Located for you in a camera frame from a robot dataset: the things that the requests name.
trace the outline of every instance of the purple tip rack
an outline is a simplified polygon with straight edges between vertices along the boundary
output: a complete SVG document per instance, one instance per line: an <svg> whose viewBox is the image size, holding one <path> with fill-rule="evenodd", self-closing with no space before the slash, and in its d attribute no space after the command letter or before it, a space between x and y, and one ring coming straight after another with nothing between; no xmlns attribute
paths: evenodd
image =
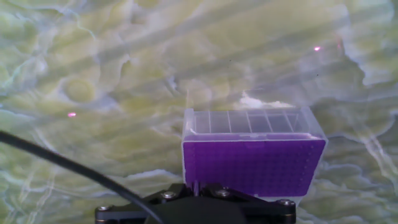
<svg viewBox="0 0 398 224"><path fill-rule="evenodd" d="M306 195L328 142L308 107L187 109L184 120L184 182L217 182L257 197Z"/></svg>

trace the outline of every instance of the green marble texture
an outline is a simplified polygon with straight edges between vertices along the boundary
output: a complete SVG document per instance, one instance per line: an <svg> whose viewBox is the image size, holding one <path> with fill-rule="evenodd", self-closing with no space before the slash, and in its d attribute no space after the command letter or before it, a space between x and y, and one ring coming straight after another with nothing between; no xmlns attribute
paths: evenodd
<svg viewBox="0 0 398 224"><path fill-rule="evenodd" d="M298 223L398 223L397 3L0 0L0 129L145 196L182 181L186 107L310 106L330 143ZM0 223L93 223L110 203L0 144Z"/></svg>

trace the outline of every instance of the plastic box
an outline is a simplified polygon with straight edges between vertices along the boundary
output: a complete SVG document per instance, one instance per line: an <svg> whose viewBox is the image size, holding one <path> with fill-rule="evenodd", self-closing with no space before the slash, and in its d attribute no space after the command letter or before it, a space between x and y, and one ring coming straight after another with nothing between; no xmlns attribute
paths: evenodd
<svg viewBox="0 0 398 224"><path fill-rule="evenodd" d="M217 182L266 198L303 197L327 138L310 108L185 110L186 184Z"/></svg>

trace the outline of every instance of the clear plastic lid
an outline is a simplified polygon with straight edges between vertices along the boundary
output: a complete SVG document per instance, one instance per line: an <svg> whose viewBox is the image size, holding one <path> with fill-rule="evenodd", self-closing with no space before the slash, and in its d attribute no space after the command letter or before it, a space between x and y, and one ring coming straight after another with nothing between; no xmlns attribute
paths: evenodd
<svg viewBox="0 0 398 224"><path fill-rule="evenodd" d="M244 111L185 110L183 141L326 139L309 107Z"/></svg>

